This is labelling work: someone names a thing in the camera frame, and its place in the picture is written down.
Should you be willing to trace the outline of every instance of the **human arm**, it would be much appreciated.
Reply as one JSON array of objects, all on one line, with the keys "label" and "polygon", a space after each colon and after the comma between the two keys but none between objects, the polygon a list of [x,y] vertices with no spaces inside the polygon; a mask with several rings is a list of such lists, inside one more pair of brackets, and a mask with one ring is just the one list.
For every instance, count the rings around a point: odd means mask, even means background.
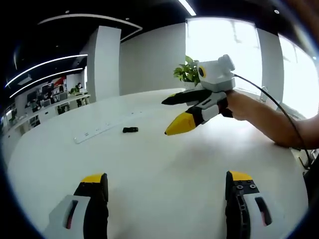
[{"label": "human arm", "polygon": [[[303,148],[303,144],[286,116],[246,95],[227,92],[228,108],[234,118],[247,120],[275,143]],[[306,148],[319,148],[319,115],[307,120],[294,120]]]}]

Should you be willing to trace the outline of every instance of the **black cable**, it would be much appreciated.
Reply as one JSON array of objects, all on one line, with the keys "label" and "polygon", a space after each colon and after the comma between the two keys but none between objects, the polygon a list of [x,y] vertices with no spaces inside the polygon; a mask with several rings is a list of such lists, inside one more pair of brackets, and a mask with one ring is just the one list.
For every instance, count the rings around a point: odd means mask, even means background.
[{"label": "black cable", "polygon": [[277,107],[284,113],[284,115],[285,115],[285,116],[287,117],[287,119],[289,120],[290,124],[293,126],[293,128],[294,128],[294,130],[295,130],[297,136],[299,137],[299,139],[300,139],[300,141],[301,141],[301,143],[302,143],[302,145],[303,145],[303,147],[304,147],[304,150],[305,150],[306,155],[307,155],[307,158],[308,158],[308,167],[304,166],[304,164],[303,164],[303,162],[301,161],[300,158],[299,158],[299,160],[300,160],[302,166],[304,167],[304,169],[309,170],[309,169],[310,169],[310,165],[311,165],[311,158],[310,158],[309,153],[308,153],[308,151],[307,151],[306,144],[305,144],[303,138],[301,137],[301,135],[300,135],[300,133],[299,133],[299,131],[298,131],[298,129],[297,129],[295,123],[294,123],[293,120],[290,118],[290,116],[286,113],[286,111],[282,108],[282,106],[281,106],[274,98],[272,98],[271,95],[269,95],[266,91],[264,91],[263,89],[261,89],[259,86],[257,86],[256,84],[252,83],[251,81],[245,79],[244,77],[238,76],[238,75],[236,75],[236,74],[234,74],[234,76],[235,76],[235,77],[238,77],[238,78],[240,78],[240,79],[242,79],[242,80],[244,80],[244,81],[246,81],[246,82],[248,82],[248,83],[250,83],[250,84],[252,84],[254,87],[256,87],[257,89],[259,89],[262,93],[264,93],[266,96],[268,96],[268,97],[277,105]]}]

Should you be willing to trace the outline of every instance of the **camera lens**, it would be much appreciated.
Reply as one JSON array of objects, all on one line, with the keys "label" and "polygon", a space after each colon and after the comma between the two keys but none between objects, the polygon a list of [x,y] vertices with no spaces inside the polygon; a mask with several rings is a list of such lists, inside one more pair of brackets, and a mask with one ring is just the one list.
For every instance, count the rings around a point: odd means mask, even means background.
[{"label": "camera lens", "polygon": [[198,72],[199,72],[201,77],[204,77],[204,72],[203,72],[203,69],[201,67],[198,68]]}]

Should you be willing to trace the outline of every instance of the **white table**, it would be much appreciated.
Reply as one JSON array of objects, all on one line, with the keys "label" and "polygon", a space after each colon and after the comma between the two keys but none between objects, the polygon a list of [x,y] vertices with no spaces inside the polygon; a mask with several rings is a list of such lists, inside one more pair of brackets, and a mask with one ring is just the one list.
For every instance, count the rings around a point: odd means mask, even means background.
[{"label": "white table", "polygon": [[[35,226],[43,231],[52,209],[73,194],[85,176],[106,172],[110,239],[224,239],[225,177],[235,170],[253,177],[259,190],[282,208],[292,228],[305,213],[308,199],[290,150],[275,146],[248,122],[222,116],[186,134],[164,135],[187,106],[160,103],[179,91],[106,99],[23,135],[8,175]],[[74,142],[82,133],[123,119],[125,123],[96,137]],[[123,134],[125,126],[137,126],[139,132]]]}]

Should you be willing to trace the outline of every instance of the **ceiling light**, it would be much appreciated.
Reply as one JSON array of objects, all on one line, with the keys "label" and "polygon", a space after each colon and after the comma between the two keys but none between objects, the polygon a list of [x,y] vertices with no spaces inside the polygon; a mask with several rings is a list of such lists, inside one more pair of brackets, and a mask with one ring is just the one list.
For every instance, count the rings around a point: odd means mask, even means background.
[{"label": "ceiling light", "polygon": [[59,60],[64,60],[64,59],[68,59],[68,58],[74,58],[74,57],[81,57],[81,56],[88,56],[88,54],[82,54],[82,55],[74,55],[74,56],[65,56],[65,57],[61,57],[61,58],[57,58],[57,59],[54,59],[54,60],[50,60],[50,61],[46,61],[46,62],[43,62],[41,64],[38,64],[36,66],[33,66],[25,71],[23,71],[22,73],[18,74],[16,77],[12,78],[6,85],[5,87],[7,87],[9,84],[11,84],[16,78],[18,78],[19,76],[22,76],[24,73],[30,71],[30,70],[33,70],[34,68],[37,68],[39,66],[42,66],[42,65],[45,65],[47,63],[51,63],[51,62],[54,62],[54,61],[59,61]]},{"label": "ceiling light", "polygon": [[178,0],[183,6],[184,8],[186,8],[186,10],[189,12],[189,14],[191,16],[196,16],[196,13],[194,12],[194,10],[191,8],[191,6],[189,5],[188,2],[186,2],[186,0]]},{"label": "ceiling light", "polygon": [[51,77],[51,76],[56,76],[56,75],[59,75],[59,74],[63,74],[63,73],[71,72],[71,71],[78,71],[78,70],[83,70],[83,68],[77,68],[77,69],[73,69],[73,70],[62,71],[62,72],[59,72],[59,73],[55,73],[55,74],[53,74],[53,75],[49,75],[49,76],[43,77],[43,78],[41,78],[41,79],[39,79],[39,80],[33,81],[32,83],[30,83],[30,84],[28,84],[28,85],[26,85],[26,86],[23,86],[20,90],[18,90],[17,92],[13,93],[13,94],[10,96],[10,98],[11,98],[12,96],[14,96],[15,94],[19,93],[20,91],[22,91],[23,89],[29,87],[30,85],[33,85],[33,84],[36,83],[36,82],[42,81],[42,80],[44,80],[44,79],[46,79],[46,78],[49,78],[49,77]]}]

